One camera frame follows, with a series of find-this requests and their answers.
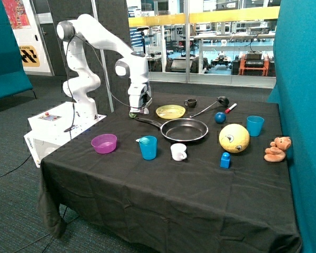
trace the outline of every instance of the orange machine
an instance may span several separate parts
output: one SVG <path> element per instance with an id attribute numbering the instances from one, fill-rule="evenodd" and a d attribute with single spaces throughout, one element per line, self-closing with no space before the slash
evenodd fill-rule
<path id="1" fill-rule="evenodd" d="M 240 60 L 239 75 L 268 76 L 268 55 L 260 55 L 259 58 L 251 57 L 251 54 L 243 54 Z"/>

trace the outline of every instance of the yellow plate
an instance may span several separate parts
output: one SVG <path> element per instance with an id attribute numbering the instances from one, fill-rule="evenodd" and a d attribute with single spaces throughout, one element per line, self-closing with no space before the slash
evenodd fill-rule
<path id="1" fill-rule="evenodd" d="M 177 119 L 185 113 L 185 108 L 180 105 L 164 105 L 156 110 L 159 117 L 163 119 Z"/>

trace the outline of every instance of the yellow ball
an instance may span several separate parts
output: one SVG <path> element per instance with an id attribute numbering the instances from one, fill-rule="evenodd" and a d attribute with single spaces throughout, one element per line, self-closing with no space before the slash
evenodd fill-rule
<path id="1" fill-rule="evenodd" d="M 245 150 L 248 147 L 249 138 L 247 129 L 239 124 L 229 124 L 219 134 L 220 145 L 231 153 Z"/>

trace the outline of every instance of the teal partition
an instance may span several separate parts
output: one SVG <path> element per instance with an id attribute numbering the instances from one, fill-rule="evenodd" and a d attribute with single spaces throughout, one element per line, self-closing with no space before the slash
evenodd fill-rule
<path id="1" fill-rule="evenodd" d="M 13 30 L 0 0 L 0 98 L 31 90 Z"/>
<path id="2" fill-rule="evenodd" d="M 303 252 L 316 253 L 316 0 L 282 0 L 274 42 L 276 85 Z"/>

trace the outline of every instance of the blue ball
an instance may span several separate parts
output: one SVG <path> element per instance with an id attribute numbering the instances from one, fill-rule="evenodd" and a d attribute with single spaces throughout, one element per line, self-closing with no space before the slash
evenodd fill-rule
<path id="1" fill-rule="evenodd" d="M 218 113 L 214 116 L 214 119 L 215 119 L 216 123 L 222 124 L 222 123 L 225 122 L 225 120 L 226 120 L 226 114 L 224 114 L 223 112 L 218 112 Z"/>

